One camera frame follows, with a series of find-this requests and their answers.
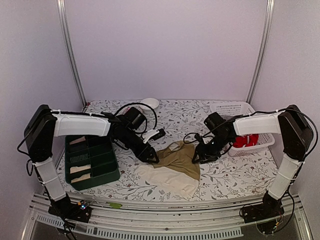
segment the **green box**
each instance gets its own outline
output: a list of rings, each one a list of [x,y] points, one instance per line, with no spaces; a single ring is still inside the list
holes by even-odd
[[[85,140],[70,142],[85,137]],[[71,167],[91,165],[90,169],[70,173]],[[80,191],[102,184],[117,181],[120,178],[115,151],[109,137],[92,135],[70,135],[65,137],[65,181]],[[71,183],[72,179],[84,174],[91,178]]]

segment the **perforated basket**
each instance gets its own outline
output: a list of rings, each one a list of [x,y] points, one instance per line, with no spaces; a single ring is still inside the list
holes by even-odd
[[[253,114],[255,110],[252,106],[243,101],[230,101],[230,102],[221,102],[214,103],[210,105],[210,110],[212,113],[217,112],[223,118],[227,116],[236,116],[236,115],[248,115]],[[231,147],[228,154],[231,157],[255,154],[265,150],[268,146],[271,146],[275,143],[275,138],[270,133],[259,134],[258,143],[255,146],[245,146],[241,148]]]

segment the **floral tablecloth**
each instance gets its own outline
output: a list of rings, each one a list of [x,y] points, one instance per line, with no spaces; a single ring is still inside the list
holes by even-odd
[[[111,112],[133,101],[106,100],[92,101],[87,104],[87,113]],[[151,141],[155,150],[161,150],[175,141],[182,140],[190,132],[205,133],[205,118],[210,114],[213,100],[161,100],[157,110],[157,128],[164,128],[166,136]],[[148,127],[154,122],[148,114]],[[230,157],[228,154],[216,162],[200,165],[200,184],[191,198],[182,197],[152,185],[135,174],[135,169],[142,164],[130,150],[114,146],[121,177],[118,181],[81,191],[83,194],[110,199],[136,201],[206,201],[247,197],[265,192],[277,174],[277,166],[269,151],[246,156]],[[80,193],[65,181],[65,158],[59,163],[57,172],[67,192]]]

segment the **red cloth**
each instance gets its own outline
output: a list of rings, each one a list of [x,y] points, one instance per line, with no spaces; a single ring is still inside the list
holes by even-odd
[[[233,147],[242,148],[242,147],[251,147],[257,145],[259,134],[250,134],[245,136],[237,136],[235,138],[235,143]]]

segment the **white bowl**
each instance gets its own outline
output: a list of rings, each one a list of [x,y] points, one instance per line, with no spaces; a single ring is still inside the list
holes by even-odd
[[[153,110],[156,110],[159,107],[159,101],[155,98],[145,98],[141,101],[141,103],[147,104]],[[144,114],[151,114],[152,113],[152,110],[146,106],[140,105],[140,108],[142,109]]]

